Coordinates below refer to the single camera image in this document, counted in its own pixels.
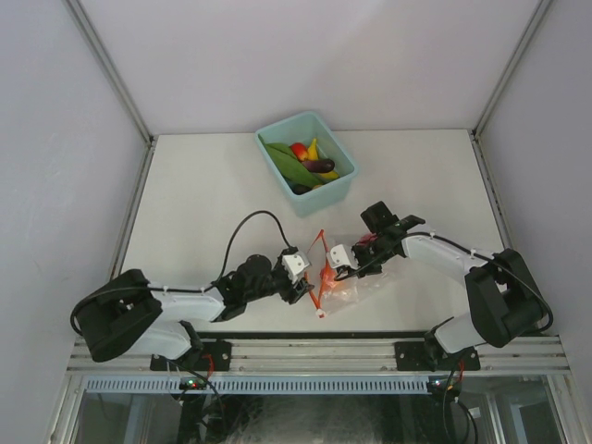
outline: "red object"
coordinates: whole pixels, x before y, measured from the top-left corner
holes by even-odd
[[[207,371],[207,379],[214,373],[214,358],[210,353],[204,354],[203,358],[207,359],[210,362],[210,368]]]
[[[306,149],[306,145],[303,143],[294,143],[290,149],[301,162],[308,160],[308,150]]]

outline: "black mounting bracket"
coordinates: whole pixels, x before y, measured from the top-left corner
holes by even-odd
[[[397,370],[400,372],[435,371],[433,363],[430,363],[425,344],[422,340],[405,340],[395,342],[395,358]],[[479,355],[475,349],[467,352],[464,357],[464,370],[481,370]],[[449,355],[438,360],[436,370],[450,371],[458,361],[458,354]]]
[[[225,340],[204,342],[202,351],[188,351],[177,361],[180,365],[197,373],[206,373],[210,369],[210,360],[207,355],[212,356],[214,370],[216,372],[227,372],[232,362],[232,344]],[[153,372],[177,371],[173,364],[167,365],[167,360],[161,356],[153,355],[150,361],[150,369]]]

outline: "gray wall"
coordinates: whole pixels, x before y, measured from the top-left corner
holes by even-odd
[[[82,0],[156,134],[472,128],[537,0]]]
[[[0,55],[0,441],[38,443],[142,142],[61,2],[4,2]]]
[[[555,2],[484,134],[524,253],[592,406],[592,2]]]

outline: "purple eggplant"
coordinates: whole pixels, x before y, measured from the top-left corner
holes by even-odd
[[[302,164],[311,173],[328,173],[335,168],[335,162],[331,159],[305,160]]]

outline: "transparent plastic bag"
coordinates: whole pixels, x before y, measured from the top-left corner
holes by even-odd
[[[309,292],[316,315],[324,318],[333,315],[347,307],[361,303],[383,287],[390,273],[383,269],[383,273],[364,278],[351,277],[342,281],[336,281],[336,270],[329,266],[327,253],[338,244],[353,245],[359,242],[370,241],[373,235],[363,236],[361,239],[355,236],[329,237],[323,229],[314,239],[307,256],[311,261],[311,270],[307,273],[307,280],[314,285]]]

